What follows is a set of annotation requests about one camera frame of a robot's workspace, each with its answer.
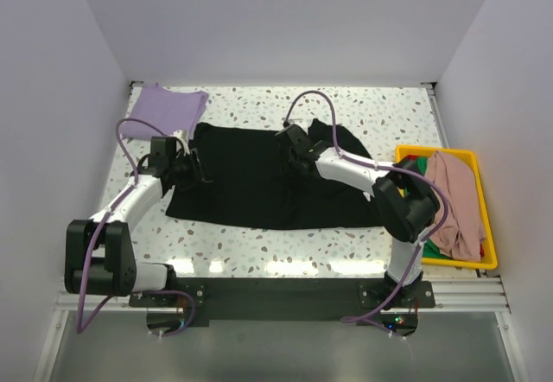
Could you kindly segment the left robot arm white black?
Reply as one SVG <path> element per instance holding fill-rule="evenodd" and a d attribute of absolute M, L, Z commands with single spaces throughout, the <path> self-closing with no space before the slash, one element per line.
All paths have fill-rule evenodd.
<path fill-rule="evenodd" d="M 166 290 L 175 280 L 168 264 L 137 261 L 131 232 L 165 194 L 188 191 L 208 182 L 196 148 L 179 147 L 176 137 L 152 137 L 150 153 L 103 210 L 85 220 L 72 221 L 66 231 L 64 284 L 68 292 L 97 296 L 128 296 Z"/>

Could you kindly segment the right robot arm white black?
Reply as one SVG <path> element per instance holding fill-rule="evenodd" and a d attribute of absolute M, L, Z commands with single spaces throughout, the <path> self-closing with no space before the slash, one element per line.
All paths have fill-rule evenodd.
<path fill-rule="evenodd" d="M 392 236 L 385 275 L 400 287 L 412 285 L 422 276 L 424 244 L 447 220 L 448 198 L 414 162 L 380 163 L 354 155 L 338 145 L 335 127 L 332 136 L 331 143 L 315 143 L 300 126 L 287 125 L 276 134 L 284 167 L 368 194 Z"/>

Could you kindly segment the black t shirt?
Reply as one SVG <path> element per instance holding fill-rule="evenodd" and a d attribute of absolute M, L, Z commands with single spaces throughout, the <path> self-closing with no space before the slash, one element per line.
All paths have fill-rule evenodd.
<path fill-rule="evenodd" d="M 174 191 L 170 218 L 271 230 L 383 224 L 376 204 L 360 190 L 284 172 L 274 131 L 200 123 L 190 145 L 211 181 Z"/>

